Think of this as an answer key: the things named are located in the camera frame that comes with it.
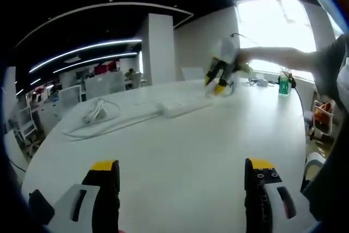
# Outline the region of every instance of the ceiling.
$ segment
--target ceiling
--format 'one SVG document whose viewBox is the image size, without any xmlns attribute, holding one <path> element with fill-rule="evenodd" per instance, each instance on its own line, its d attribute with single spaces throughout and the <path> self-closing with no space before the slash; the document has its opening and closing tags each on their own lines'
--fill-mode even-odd
<svg viewBox="0 0 349 233">
<path fill-rule="evenodd" d="M 174 26 L 180 26 L 203 15 L 229 7 L 235 0 L 4 0 L 4 40 L 2 54 L 9 64 L 17 66 L 17 90 L 29 89 L 37 78 L 42 81 L 54 77 L 52 72 L 64 67 L 66 56 L 38 69 L 29 70 L 38 63 L 62 53 L 110 40 L 133 38 L 148 13 L 173 16 Z M 316 0 L 305 0 L 317 3 Z M 147 5 L 116 5 L 118 2 L 150 3 Z M 80 52 L 81 59 L 113 55 L 130 50 L 128 45 L 110 46 Z M 139 51 L 141 45 L 133 47 Z"/>
</svg>

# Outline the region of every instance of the gray sleeve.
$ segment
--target gray sleeve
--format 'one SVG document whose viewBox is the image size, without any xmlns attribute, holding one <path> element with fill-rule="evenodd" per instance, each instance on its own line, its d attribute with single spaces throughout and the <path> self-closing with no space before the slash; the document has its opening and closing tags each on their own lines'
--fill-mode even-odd
<svg viewBox="0 0 349 233">
<path fill-rule="evenodd" d="M 349 34 L 341 35 L 327 48 L 314 52 L 314 79 L 318 92 L 334 99 L 337 104 L 341 101 L 337 88 L 337 77 L 343 61 L 348 56 Z"/>
</svg>

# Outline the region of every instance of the white table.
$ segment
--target white table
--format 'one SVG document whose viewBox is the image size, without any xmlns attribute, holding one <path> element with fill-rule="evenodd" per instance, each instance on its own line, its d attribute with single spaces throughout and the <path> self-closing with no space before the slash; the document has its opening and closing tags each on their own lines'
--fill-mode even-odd
<svg viewBox="0 0 349 233">
<path fill-rule="evenodd" d="M 130 103 L 142 106 L 154 98 L 202 93 L 203 81 L 188 81 L 104 98 L 126 110 Z M 300 190 L 305 131 L 295 90 L 279 97 L 278 87 L 241 84 L 235 94 L 205 109 L 69 142 L 61 131 L 81 107 L 59 122 L 35 154 L 22 185 L 25 199 L 38 188 L 54 204 L 71 185 L 82 182 L 94 162 L 118 159 L 120 229 L 244 232 L 245 158 L 268 159 L 289 190 Z"/>
</svg>

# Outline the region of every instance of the table surface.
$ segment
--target table surface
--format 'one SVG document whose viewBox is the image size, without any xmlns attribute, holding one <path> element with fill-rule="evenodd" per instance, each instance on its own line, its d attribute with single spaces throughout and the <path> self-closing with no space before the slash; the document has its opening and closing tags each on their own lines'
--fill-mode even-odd
<svg viewBox="0 0 349 233">
<path fill-rule="evenodd" d="M 146 107 L 154 99 L 203 93 L 203 81 L 184 81 L 103 98 L 126 112 L 131 103 Z M 82 182 L 94 162 L 118 159 L 120 229 L 245 232 L 245 158 L 269 160 L 289 190 L 300 190 L 305 130 L 295 90 L 280 97 L 278 86 L 240 83 L 233 95 L 205 109 L 173 119 L 159 116 L 72 142 L 62 130 L 82 107 L 81 103 L 67 114 L 35 154 L 22 185 L 26 200 L 39 189 L 54 204 L 74 183 Z"/>
</svg>

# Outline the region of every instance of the green bottle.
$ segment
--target green bottle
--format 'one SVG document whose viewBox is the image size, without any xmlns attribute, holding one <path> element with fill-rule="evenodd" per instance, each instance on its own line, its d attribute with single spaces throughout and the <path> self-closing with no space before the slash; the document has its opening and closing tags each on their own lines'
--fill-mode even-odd
<svg viewBox="0 0 349 233">
<path fill-rule="evenodd" d="M 280 73 L 279 95 L 288 95 L 288 77 L 284 72 Z"/>
</svg>

